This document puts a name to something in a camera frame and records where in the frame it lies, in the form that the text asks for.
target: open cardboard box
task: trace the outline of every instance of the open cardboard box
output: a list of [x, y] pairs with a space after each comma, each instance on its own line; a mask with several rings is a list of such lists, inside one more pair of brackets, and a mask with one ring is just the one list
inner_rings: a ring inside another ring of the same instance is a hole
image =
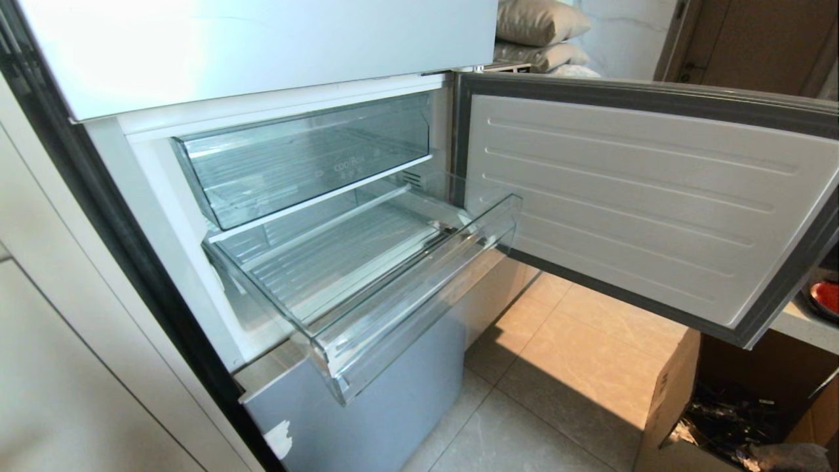
[[810, 395], [837, 363], [835, 354], [771, 330], [754, 350], [746, 351], [689, 329], [656, 382], [635, 472], [743, 470], [693, 443], [670, 439], [699, 379], [706, 385], [734, 381], [762, 398], [776, 401], [785, 442], [813, 442], [828, 448], [828, 458], [836, 471], [839, 380], [819, 395]]

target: refrigerator door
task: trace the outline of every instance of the refrigerator door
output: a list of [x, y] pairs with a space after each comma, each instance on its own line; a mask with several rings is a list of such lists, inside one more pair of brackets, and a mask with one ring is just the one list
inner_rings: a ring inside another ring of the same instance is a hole
[[456, 174], [524, 198], [511, 255], [750, 347], [837, 235], [835, 103], [460, 74]]
[[18, 2], [75, 120], [492, 62], [497, 2]]

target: beige pillow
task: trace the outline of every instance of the beige pillow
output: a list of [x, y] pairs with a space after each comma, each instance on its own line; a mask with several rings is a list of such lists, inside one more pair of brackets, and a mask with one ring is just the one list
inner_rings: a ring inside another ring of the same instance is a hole
[[588, 54], [570, 43], [535, 48], [496, 41], [493, 57], [496, 62], [529, 62], [532, 72], [547, 72], [563, 64], [588, 62]]
[[580, 10], [557, 0], [501, 0], [495, 35], [521, 45], [546, 46], [591, 29]]

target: beige floor tile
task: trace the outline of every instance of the beige floor tile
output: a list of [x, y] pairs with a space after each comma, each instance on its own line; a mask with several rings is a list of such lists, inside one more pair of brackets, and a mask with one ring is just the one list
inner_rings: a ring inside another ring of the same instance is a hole
[[463, 370], [463, 387], [455, 405], [431, 430], [414, 455], [405, 463], [401, 472], [427, 472], [431, 469], [491, 389], [491, 385], [469, 369]]
[[520, 358], [639, 429], [644, 428], [664, 365], [559, 310], [545, 321]]
[[610, 472], [594, 456], [493, 391], [437, 461], [433, 472]]
[[561, 279], [556, 275], [542, 272], [533, 285], [522, 295], [522, 298], [533, 298], [537, 302], [542, 302], [553, 308], [562, 300], [562, 297], [565, 296], [565, 293], [568, 292], [568, 289], [572, 285], [571, 282]]
[[617, 472], [630, 472], [641, 443], [638, 427], [532, 364], [516, 360], [498, 389]]
[[466, 367], [495, 384], [550, 312], [551, 306], [522, 296], [467, 350]]
[[666, 361], [687, 327], [577, 284], [557, 310]]

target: freezer compartment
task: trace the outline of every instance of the freezer compartment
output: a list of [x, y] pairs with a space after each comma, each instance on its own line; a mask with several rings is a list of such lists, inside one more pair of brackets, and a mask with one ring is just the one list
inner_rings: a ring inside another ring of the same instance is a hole
[[235, 228], [429, 154], [430, 93], [172, 138], [201, 211]]
[[491, 269], [520, 208], [502, 187], [402, 172], [205, 247], [269, 307], [242, 325], [290, 322], [346, 403]]

